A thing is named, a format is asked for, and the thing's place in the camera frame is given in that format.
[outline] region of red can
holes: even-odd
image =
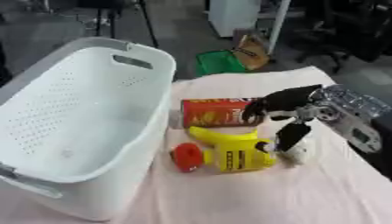
[[[182,101],[184,128],[256,126],[263,121],[261,117],[242,120],[245,107],[256,98],[194,99]]]

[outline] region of laundry basket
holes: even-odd
[[[0,90],[0,179],[63,213],[111,219],[161,144],[174,71],[168,53],[113,39],[52,53]]]

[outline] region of robotic arm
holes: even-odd
[[[276,134],[275,150],[283,152],[312,130],[309,121],[318,119],[392,179],[392,108],[374,97],[341,85],[289,88],[251,102],[242,118],[247,121],[251,116],[269,116],[273,121],[295,118]]]

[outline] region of green crate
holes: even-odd
[[[247,69],[231,51],[203,52],[196,56],[197,75],[244,73]]]

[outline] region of floor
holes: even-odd
[[[18,75],[48,53],[74,39],[94,35],[88,22],[95,17],[93,10],[75,10],[72,5],[62,6],[62,11],[48,14],[21,13],[15,0],[2,0],[1,11],[10,21],[0,25],[0,39],[8,55],[10,70]],[[176,79],[195,77],[195,55],[207,51],[228,49],[232,40],[217,38],[214,29],[203,13],[203,0],[150,0],[150,16],[162,50],[178,62]],[[117,21],[117,37],[151,45],[140,11],[127,9]],[[290,22],[285,26],[291,28]],[[331,61],[317,57],[298,64],[294,58],[298,51],[285,44],[283,34],[276,48],[277,63],[263,71],[284,71],[315,65],[330,73]],[[345,84],[363,94],[373,95],[392,105],[392,59],[381,58],[373,64],[350,59],[346,68],[332,75],[338,83]]]

